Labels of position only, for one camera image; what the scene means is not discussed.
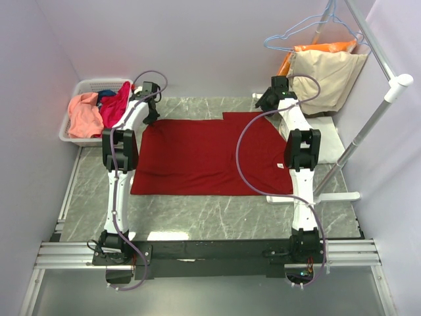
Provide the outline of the dark red t-shirt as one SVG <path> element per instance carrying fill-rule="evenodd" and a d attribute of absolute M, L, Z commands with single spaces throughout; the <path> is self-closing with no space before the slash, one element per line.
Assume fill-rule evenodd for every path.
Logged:
<path fill-rule="evenodd" d="M 142 133 L 131 193 L 181 196 L 292 194 L 285 140 L 257 113 L 162 119 Z"/>

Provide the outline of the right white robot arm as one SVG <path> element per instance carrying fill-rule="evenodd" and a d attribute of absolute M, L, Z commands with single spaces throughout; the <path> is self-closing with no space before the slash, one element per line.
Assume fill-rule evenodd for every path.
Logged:
<path fill-rule="evenodd" d="M 318 164 L 321 132 L 306 120 L 295 92 L 289 89 L 286 76 L 271 77 L 270 87 L 256 104 L 264 112 L 279 110 L 280 134 L 286 141 L 284 166 L 293 186 L 294 216 L 289 238 L 288 256 L 302 263 L 322 251 L 319 229 L 314 215 L 313 178 Z"/>

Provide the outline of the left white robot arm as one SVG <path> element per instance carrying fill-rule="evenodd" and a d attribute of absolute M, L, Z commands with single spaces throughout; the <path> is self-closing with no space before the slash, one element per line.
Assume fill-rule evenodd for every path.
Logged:
<path fill-rule="evenodd" d="M 122 265 L 134 256 L 128 244 L 128 197 L 130 181 L 139 161 L 136 130 L 141 124 L 151 124 L 159 118 L 156 103 L 161 100 L 161 87 L 144 82 L 128 93 L 122 116 L 102 135 L 103 164 L 109 178 L 107 219 L 96 252 Z"/>

